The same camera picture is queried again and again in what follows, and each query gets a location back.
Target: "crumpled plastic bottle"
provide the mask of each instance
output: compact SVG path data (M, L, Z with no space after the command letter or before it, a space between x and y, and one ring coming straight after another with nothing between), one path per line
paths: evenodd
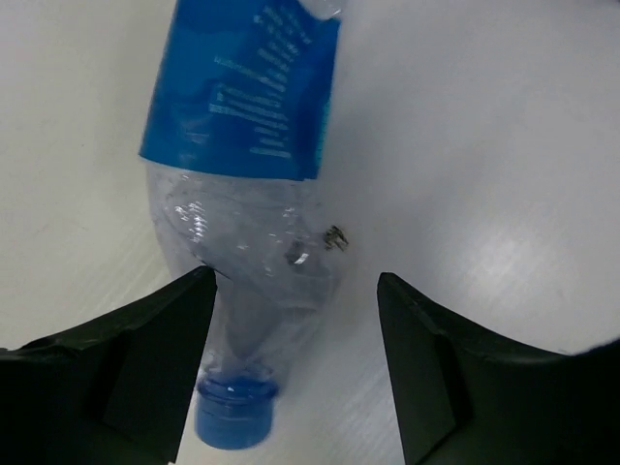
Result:
M173 275L218 273L199 436L252 447L319 326L347 239L316 194L343 1L179 0L141 156Z

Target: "white table surface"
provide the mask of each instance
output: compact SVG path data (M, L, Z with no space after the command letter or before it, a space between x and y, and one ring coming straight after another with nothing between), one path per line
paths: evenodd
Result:
M220 452L188 423L181 465L402 464L384 270L542 348L620 334L620 4L350 4L322 180L348 281L271 438ZM169 281L137 152L172 8L0 2L0 345Z

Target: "bottle cap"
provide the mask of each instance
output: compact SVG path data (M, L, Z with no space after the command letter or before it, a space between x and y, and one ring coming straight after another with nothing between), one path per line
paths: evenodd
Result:
M221 450L244 450L269 435L278 393L274 383L205 377L198 383L198 393L196 433L204 443Z

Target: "blue label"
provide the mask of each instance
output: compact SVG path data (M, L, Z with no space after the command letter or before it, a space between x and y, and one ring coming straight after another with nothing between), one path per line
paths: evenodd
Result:
M297 0L179 0L140 155L228 176L316 178L339 24Z

